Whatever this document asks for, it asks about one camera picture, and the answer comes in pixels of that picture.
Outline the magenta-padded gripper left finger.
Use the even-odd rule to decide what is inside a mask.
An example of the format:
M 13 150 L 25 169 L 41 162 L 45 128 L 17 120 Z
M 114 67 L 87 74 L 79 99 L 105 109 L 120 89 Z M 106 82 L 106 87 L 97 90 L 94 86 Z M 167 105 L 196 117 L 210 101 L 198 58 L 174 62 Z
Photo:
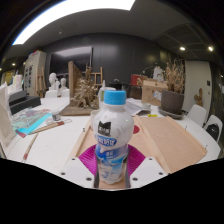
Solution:
M 59 176 L 84 188 L 97 188 L 99 174 L 95 145 L 86 149 L 80 156 L 69 159 Z

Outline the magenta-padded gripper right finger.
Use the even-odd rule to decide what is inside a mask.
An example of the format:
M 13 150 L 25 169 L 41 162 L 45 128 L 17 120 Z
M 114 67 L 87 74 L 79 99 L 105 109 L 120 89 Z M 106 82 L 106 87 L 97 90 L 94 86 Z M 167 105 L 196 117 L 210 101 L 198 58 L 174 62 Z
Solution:
M 127 188 L 140 188 L 166 175 L 167 173 L 154 157 L 146 157 L 134 146 L 129 146 L 125 172 L 125 185 Z

